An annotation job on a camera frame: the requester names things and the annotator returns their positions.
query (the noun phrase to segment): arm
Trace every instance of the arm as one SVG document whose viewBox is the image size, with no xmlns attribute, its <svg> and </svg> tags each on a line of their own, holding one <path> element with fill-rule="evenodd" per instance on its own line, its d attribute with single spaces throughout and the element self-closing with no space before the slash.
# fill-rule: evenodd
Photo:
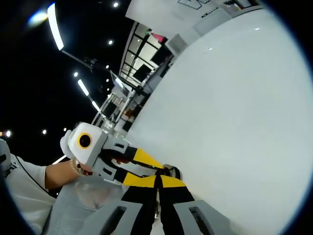
<svg viewBox="0 0 313 235">
<path fill-rule="evenodd" d="M 84 170 L 91 171 L 85 165 L 81 164 Z M 45 169 L 45 188 L 58 188 L 67 183 L 76 180 L 79 175 L 72 169 L 70 161 L 49 165 Z"/>
</svg>

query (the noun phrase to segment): beaded bracelet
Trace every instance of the beaded bracelet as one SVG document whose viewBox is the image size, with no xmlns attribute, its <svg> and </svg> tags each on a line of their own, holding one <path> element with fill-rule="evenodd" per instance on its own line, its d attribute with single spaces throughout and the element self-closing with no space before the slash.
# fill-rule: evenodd
<svg viewBox="0 0 313 235">
<path fill-rule="evenodd" d="M 70 165 L 71 165 L 73 171 L 75 171 L 80 176 L 92 175 L 92 172 L 88 172 L 88 171 L 81 168 L 80 163 L 77 161 L 76 158 L 73 158 L 70 160 Z"/>
</svg>

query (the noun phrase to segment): gray mesh fabric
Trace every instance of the gray mesh fabric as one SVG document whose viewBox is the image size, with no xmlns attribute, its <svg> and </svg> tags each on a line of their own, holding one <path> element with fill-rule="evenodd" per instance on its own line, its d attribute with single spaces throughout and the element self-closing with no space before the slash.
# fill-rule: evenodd
<svg viewBox="0 0 313 235">
<path fill-rule="evenodd" d="M 103 181 L 100 176 L 80 177 L 62 188 L 42 234 L 77 234 L 86 218 L 104 204 L 122 196 L 121 186 Z"/>
</svg>

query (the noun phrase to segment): black ceiling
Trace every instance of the black ceiling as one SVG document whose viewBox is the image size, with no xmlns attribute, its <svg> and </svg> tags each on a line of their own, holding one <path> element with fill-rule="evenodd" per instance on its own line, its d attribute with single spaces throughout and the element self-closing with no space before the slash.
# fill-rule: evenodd
<svg viewBox="0 0 313 235">
<path fill-rule="evenodd" d="M 56 1 L 57 20 L 65 50 L 77 57 L 96 58 L 118 72 L 133 21 L 125 17 L 130 0 Z M 36 11 L 49 1 L 8 1 L 2 15 L 2 74 L 0 131 L 10 129 L 12 153 L 38 164 L 48 164 L 62 153 L 59 140 L 63 128 L 78 121 L 91 122 L 96 114 L 89 99 L 73 78 L 79 72 L 99 105 L 107 97 L 106 77 L 95 77 L 87 68 L 59 52 L 48 21 L 29 28 Z M 109 39 L 114 40 L 108 46 Z M 104 91 L 99 89 L 104 84 Z M 47 135 L 41 131 L 47 129 Z"/>
</svg>

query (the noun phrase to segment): white wall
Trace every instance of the white wall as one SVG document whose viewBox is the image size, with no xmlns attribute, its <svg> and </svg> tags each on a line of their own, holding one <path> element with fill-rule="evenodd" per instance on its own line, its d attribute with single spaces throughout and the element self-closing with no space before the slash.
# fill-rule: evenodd
<svg viewBox="0 0 313 235">
<path fill-rule="evenodd" d="M 132 0 L 126 17 L 146 25 L 153 29 L 154 33 L 172 38 L 216 7 L 212 1 L 200 4 L 202 7 L 196 10 L 179 4 L 178 0 Z"/>
<path fill-rule="evenodd" d="M 127 140 L 180 168 L 189 190 L 238 234 L 275 235 L 310 186 L 312 120 L 312 79 L 298 46 L 257 10 L 188 47 Z"/>
</svg>

